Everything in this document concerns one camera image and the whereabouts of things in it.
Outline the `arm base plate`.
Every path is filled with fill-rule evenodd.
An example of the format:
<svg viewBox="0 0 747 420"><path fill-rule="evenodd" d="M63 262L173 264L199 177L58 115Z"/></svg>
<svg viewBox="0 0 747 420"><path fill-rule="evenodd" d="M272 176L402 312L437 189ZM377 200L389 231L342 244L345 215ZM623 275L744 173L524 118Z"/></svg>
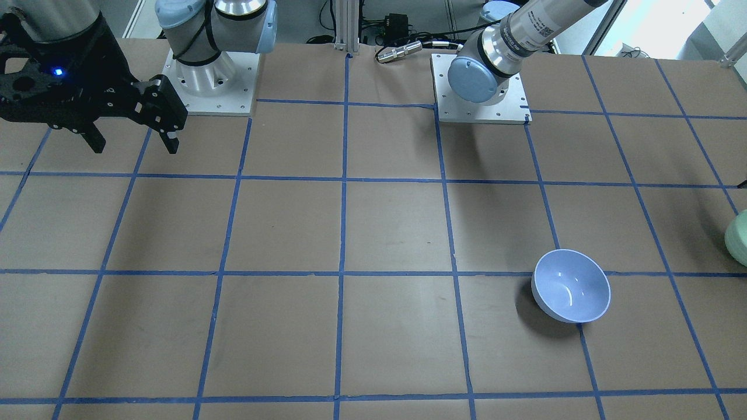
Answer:
<svg viewBox="0 0 747 420"><path fill-rule="evenodd" d="M433 89L437 98L438 119L448 123L531 123L533 117L526 100L523 80L518 73L498 86L485 103L472 103L456 94L446 73L456 55L431 55Z"/></svg>
<svg viewBox="0 0 747 420"><path fill-rule="evenodd" d="M190 116L251 116L262 55L223 51L215 61L189 66L166 56L170 79Z"/></svg>

